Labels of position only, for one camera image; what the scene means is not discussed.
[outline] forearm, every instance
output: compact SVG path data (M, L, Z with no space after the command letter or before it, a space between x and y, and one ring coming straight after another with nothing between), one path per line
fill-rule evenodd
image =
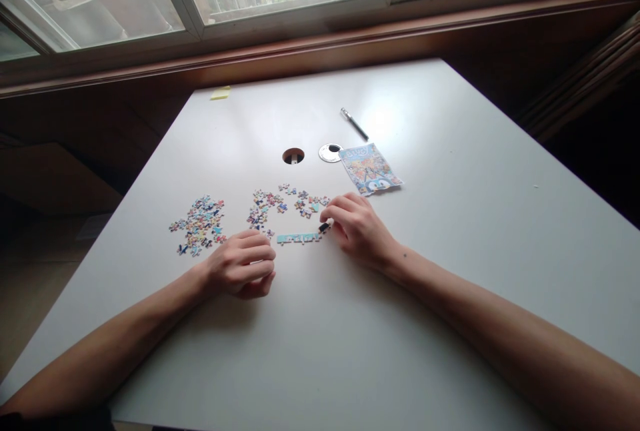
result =
M640 422L640 378L582 341L407 248L388 274L556 423L613 430Z
M199 275L183 274L69 348L7 401L0 414L43 418L102 403L202 297Z

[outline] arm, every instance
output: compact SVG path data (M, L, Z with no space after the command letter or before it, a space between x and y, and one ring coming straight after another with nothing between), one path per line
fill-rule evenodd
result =
M640 378L582 341L400 245L369 202L336 197L343 251L418 296L522 395L568 428L628 430L640 423Z
M233 236L204 262L69 348L9 399L0 415L49 418L99 405L203 300L221 293L266 296L275 277L274 259L269 240L257 230Z

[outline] wrist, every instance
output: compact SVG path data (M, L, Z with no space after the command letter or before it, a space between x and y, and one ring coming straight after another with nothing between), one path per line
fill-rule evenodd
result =
M205 262L194 265L185 273L185 277L189 279L192 290L199 299L204 300L214 294L218 294L215 291L214 284L211 282L210 273L205 267Z
M396 242L389 248L389 255L380 269L382 274L404 286L407 275L406 263L411 252L413 251L410 248Z

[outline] left hand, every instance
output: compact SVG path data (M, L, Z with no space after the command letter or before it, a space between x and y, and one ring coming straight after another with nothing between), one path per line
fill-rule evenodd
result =
M246 230L231 236L192 270L204 279L208 294L226 293L250 300L269 294L275 278L274 259L267 236Z

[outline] pile of puzzle pieces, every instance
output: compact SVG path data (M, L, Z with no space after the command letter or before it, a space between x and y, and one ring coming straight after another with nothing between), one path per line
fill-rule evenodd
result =
M249 229L261 231L271 239L275 233L265 227L269 209L276 207L279 213L283 213L287 210L287 205L279 194L274 195L273 193L267 193L262 189L258 189L253 193L253 203L253 206L249 209L249 217L247 218Z
M193 203L186 220L180 219L171 223L169 231L185 230L187 232L185 234L187 242L178 246L179 255L186 254L189 250L193 257L199 256L202 248L210 248L214 242L223 243L227 240L220 226L220 219L224 216L222 212L224 205L224 201L213 201L209 194L204 195ZM209 230L213 234L211 239L207 239Z
M309 200L309 207L305 207L305 199ZM309 193L306 191L300 191L298 194L298 200L295 203L295 208L300 211L300 216L311 219L311 214L320 210L320 204L326 207L326 205L329 204L329 201L331 200L327 196L314 197L309 196Z

